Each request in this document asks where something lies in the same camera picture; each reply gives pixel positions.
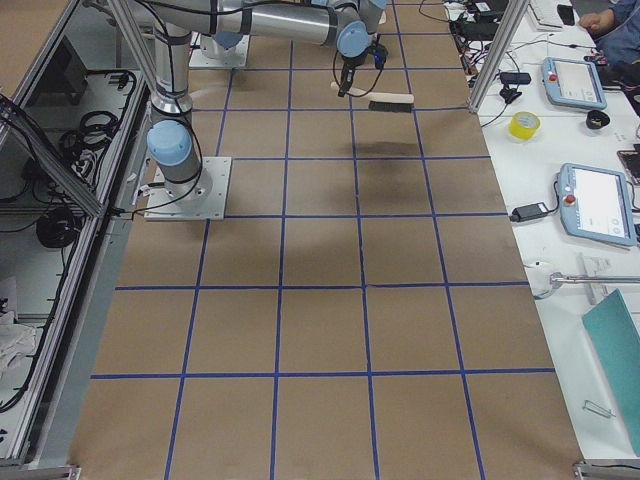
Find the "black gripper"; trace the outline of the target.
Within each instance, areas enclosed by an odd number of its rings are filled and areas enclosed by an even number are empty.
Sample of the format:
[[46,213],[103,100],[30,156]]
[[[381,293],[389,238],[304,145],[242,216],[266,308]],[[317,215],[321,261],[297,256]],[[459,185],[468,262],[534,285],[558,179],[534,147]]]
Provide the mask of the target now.
[[356,69],[365,62],[367,53],[363,52],[356,57],[341,55],[341,58],[343,60],[343,66],[341,69],[340,80],[338,82],[338,96],[345,97],[348,94],[348,90],[350,90],[353,85]]

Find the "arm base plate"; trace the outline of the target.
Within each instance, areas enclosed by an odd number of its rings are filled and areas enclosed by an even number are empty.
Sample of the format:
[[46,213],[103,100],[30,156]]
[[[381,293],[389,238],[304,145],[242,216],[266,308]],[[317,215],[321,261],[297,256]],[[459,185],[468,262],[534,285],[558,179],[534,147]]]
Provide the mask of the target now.
[[160,167],[155,169],[143,211],[149,221],[223,220],[232,170],[231,157],[205,157],[200,176],[182,185],[167,183]]
[[189,60],[191,70],[233,70],[246,67],[250,36],[244,35],[239,41],[224,48],[212,37],[197,35]]

